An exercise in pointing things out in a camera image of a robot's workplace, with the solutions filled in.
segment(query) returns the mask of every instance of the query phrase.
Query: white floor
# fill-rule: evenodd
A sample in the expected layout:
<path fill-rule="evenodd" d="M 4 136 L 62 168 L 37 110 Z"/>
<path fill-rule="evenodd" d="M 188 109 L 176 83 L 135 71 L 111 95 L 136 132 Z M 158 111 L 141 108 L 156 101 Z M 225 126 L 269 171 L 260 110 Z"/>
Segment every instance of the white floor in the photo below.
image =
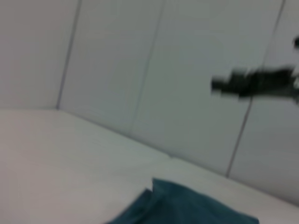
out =
<path fill-rule="evenodd" d="M 186 185 L 261 224 L 297 224 L 299 208 L 57 111 L 0 110 L 0 223 L 101 224 L 151 178 Z"/>

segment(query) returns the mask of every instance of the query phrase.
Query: teal cloth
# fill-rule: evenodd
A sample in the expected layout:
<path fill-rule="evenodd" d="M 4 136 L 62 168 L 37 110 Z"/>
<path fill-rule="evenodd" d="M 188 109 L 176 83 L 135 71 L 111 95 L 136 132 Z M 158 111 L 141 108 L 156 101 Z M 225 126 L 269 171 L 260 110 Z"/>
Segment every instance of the teal cloth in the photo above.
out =
<path fill-rule="evenodd" d="M 110 224 L 259 224 L 259 221 L 189 188 L 154 179 L 153 191 L 145 190 Z"/>

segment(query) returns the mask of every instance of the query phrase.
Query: white wall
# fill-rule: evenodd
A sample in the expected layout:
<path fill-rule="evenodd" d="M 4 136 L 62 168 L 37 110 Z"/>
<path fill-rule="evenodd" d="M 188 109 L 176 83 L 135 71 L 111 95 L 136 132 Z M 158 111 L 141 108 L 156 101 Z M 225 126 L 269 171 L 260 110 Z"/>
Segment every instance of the white wall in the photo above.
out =
<path fill-rule="evenodd" d="M 83 1 L 61 108 L 225 173 L 248 103 L 211 77 L 263 63 L 281 0 L 163 2 Z"/>
<path fill-rule="evenodd" d="M 76 5 L 0 1 L 0 108 L 56 106 Z"/>
<path fill-rule="evenodd" d="M 61 109 L 128 134 L 162 3 L 83 1 Z"/>
<path fill-rule="evenodd" d="M 299 1 L 287 0 L 265 65 L 299 68 L 292 41 L 299 35 Z M 291 100 L 257 99 L 231 177 L 299 204 L 299 108 Z"/>

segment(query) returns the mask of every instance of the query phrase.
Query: green fabric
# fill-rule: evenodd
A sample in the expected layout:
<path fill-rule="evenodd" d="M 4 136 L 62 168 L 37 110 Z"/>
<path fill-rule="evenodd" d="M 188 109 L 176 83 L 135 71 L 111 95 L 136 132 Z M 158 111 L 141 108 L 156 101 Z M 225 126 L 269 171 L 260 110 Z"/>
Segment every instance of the green fabric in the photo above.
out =
<path fill-rule="evenodd" d="M 145 190 L 110 224 L 259 224 L 259 221 L 184 186 L 154 179 L 153 191 Z"/>

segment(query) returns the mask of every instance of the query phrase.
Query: white surface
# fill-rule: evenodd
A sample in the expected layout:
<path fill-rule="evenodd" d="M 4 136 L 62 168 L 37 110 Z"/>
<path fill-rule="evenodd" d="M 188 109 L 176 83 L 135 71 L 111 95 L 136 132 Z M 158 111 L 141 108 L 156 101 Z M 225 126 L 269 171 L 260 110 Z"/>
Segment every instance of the white surface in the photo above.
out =
<path fill-rule="evenodd" d="M 258 217 L 296 224 L 299 209 L 57 111 L 0 111 L 0 223 L 101 224 L 157 177 Z"/>
<path fill-rule="evenodd" d="M 248 103 L 212 76 L 263 63 L 281 0 L 167 0 L 133 138 L 225 173 Z"/>
<path fill-rule="evenodd" d="M 83 1 L 63 110 L 128 134 L 162 2 Z"/>
<path fill-rule="evenodd" d="M 287 0 L 266 65 L 299 68 L 299 1 Z M 231 177 L 299 204 L 299 107 L 288 100 L 253 103 Z"/>
<path fill-rule="evenodd" d="M 76 0 L 0 1 L 0 108 L 54 108 Z"/>

